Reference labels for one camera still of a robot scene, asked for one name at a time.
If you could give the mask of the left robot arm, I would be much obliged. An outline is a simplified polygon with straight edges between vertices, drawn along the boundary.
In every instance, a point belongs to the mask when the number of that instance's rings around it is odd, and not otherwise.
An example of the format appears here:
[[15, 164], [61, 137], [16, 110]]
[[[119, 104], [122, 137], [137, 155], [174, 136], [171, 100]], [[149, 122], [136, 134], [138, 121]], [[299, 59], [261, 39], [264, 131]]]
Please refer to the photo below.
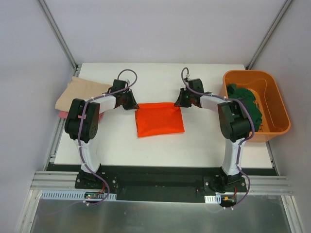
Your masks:
[[124, 110], [139, 108], [132, 90], [126, 81], [115, 79], [107, 93], [90, 100], [74, 99], [65, 122], [65, 132], [77, 146], [81, 159], [81, 170], [89, 173], [86, 183], [93, 189], [99, 188], [103, 178], [97, 173], [100, 162], [96, 155], [94, 138], [99, 127], [100, 114], [122, 106]]

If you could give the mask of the orange t-shirt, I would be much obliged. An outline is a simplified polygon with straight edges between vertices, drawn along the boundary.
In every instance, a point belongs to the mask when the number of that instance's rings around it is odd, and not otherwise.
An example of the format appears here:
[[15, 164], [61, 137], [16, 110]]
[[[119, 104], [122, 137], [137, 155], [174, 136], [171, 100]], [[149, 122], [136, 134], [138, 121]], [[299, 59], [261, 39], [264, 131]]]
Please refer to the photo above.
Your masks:
[[185, 132], [181, 109], [172, 102], [141, 103], [135, 120], [139, 138]]

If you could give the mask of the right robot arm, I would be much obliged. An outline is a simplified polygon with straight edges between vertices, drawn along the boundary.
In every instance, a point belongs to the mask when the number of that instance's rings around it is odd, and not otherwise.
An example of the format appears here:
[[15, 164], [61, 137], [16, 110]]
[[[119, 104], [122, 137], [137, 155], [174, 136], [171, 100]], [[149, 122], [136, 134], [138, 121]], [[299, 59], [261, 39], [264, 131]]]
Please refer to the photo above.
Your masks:
[[237, 99], [229, 99], [204, 92], [200, 79], [182, 78], [185, 85], [175, 106], [189, 108], [193, 105], [218, 114], [220, 131], [225, 142], [225, 157], [221, 169], [225, 176], [219, 179], [219, 187], [230, 191], [236, 186], [233, 176], [241, 174], [241, 156], [245, 142], [254, 134], [255, 128], [246, 107]]

